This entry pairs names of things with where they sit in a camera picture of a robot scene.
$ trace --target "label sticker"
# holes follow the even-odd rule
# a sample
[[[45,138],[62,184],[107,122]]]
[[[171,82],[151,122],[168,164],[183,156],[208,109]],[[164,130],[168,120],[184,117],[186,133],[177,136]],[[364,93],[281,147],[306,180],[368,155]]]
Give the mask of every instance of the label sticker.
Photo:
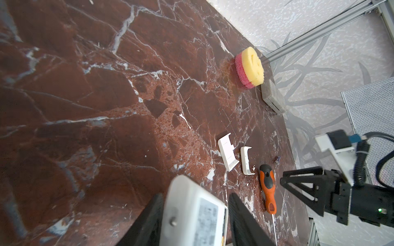
[[[193,246],[213,246],[215,243],[218,206],[200,199],[197,228]]]

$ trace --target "blue connector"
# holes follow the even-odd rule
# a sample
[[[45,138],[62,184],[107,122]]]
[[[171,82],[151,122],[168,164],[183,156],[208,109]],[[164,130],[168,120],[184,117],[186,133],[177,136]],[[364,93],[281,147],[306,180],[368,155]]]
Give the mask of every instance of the blue connector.
[[[361,137],[358,134],[354,134],[352,136],[348,136],[349,141],[353,144],[355,142],[361,142]]]

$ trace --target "screw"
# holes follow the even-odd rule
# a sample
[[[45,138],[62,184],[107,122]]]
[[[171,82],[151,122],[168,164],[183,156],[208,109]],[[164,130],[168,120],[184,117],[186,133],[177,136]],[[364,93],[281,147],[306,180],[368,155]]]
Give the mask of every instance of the screw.
[[[281,156],[278,155],[278,156],[275,158],[274,163],[275,163],[275,164],[278,164],[280,160],[281,160]]]
[[[175,227],[177,225],[177,219],[175,217],[171,217],[170,225],[172,225],[173,227]]]

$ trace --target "orange screwdriver handle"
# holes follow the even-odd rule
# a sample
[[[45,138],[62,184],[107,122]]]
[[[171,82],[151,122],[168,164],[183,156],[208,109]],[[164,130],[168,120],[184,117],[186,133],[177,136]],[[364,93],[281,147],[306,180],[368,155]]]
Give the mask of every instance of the orange screwdriver handle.
[[[276,202],[274,198],[275,177],[272,168],[267,164],[260,166],[260,184],[266,196],[267,212],[274,215],[276,214]]]

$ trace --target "mesh panel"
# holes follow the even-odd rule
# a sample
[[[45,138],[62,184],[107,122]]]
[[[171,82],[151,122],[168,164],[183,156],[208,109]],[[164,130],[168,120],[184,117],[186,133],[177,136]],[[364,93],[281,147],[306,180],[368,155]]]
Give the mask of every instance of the mesh panel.
[[[341,92],[355,133],[362,135],[370,131],[380,131],[394,135],[394,77]],[[370,153],[366,163],[372,183],[376,165],[380,159],[394,150],[394,143],[372,138]],[[394,158],[389,160],[380,173],[380,179],[393,186]]]

